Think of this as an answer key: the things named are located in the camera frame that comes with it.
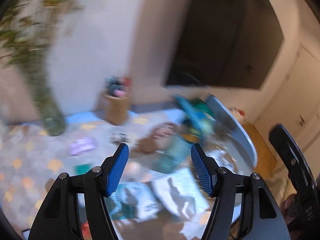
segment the metal screw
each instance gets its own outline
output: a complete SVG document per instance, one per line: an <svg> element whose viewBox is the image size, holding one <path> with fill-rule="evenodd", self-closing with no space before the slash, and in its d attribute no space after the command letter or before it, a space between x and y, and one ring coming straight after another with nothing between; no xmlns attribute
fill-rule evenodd
<svg viewBox="0 0 320 240"><path fill-rule="evenodd" d="M254 179L256 179L256 180L258 180L258 179L261 178L260 174L258 174L258 173L253 173L253 174L252 174L252 177L253 177Z"/></svg>
<svg viewBox="0 0 320 240"><path fill-rule="evenodd" d="M67 177L67 174L65 172L60 173L59 179L65 179Z"/></svg>
<svg viewBox="0 0 320 240"><path fill-rule="evenodd" d="M225 168L225 167L219 167L218 171L219 171L220 173L222 173L222 174L225 174L225 173L227 173L227 168Z"/></svg>
<svg viewBox="0 0 320 240"><path fill-rule="evenodd" d="M95 167L92 168L92 171L94 173L100 172L101 171L101 167L100 166L95 166Z"/></svg>

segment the television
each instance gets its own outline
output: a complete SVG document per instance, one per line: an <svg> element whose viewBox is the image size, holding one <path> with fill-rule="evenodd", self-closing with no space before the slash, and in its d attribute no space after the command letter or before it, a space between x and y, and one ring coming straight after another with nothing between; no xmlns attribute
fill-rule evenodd
<svg viewBox="0 0 320 240"><path fill-rule="evenodd" d="M283 34L269 0L190 0L166 86L259 89Z"/></svg>

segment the human hand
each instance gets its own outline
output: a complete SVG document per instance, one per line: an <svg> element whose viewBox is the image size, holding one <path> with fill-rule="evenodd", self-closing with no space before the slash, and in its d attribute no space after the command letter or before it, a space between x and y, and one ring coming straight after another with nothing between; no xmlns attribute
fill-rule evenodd
<svg viewBox="0 0 320 240"><path fill-rule="evenodd" d="M280 211L281 214L284 217L284 221L286 223L286 225L290 224L290 222L293 221L293 218L291 216L288 216L288 209L292 206L293 202L294 202L294 196L295 194L291 194L285 201L283 201L280 205ZM302 231L301 230L295 230L295 231L291 231L290 232L290 237L292 240L296 240L300 235L301 235Z"/></svg>

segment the blue gripper pad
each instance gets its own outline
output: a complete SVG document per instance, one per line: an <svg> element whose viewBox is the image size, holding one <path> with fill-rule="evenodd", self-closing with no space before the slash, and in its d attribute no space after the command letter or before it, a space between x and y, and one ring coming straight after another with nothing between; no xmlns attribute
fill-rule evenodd
<svg viewBox="0 0 320 240"><path fill-rule="evenodd" d="M113 164L113 166L108 174L108 182L106 187L106 193L109 196L116 191L125 165L127 164L129 158L128 146L124 143L121 143L112 158L113 159L110 162Z"/></svg>
<svg viewBox="0 0 320 240"><path fill-rule="evenodd" d="M196 168L196 172L198 174L198 178L200 180L201 186L203 190L211 196L213 193L212 187L212 179L204 165L204 159L207 156L205 155L204 151L198 144L194 144L191 147L191 159L193 162L194 167Z"/></svg>

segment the brown pen holder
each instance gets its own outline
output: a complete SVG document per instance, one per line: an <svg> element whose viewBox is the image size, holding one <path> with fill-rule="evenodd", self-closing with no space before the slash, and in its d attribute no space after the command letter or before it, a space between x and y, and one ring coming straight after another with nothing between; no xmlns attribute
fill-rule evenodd
<svg viewBox="0 0 320 240"><path fill-rule="evenodd" d="M103 94L106 101L108 101L105 119L114 125L121 125L128 117L128 110L130 107L130 97L116 98L107 94Z"/></svg>

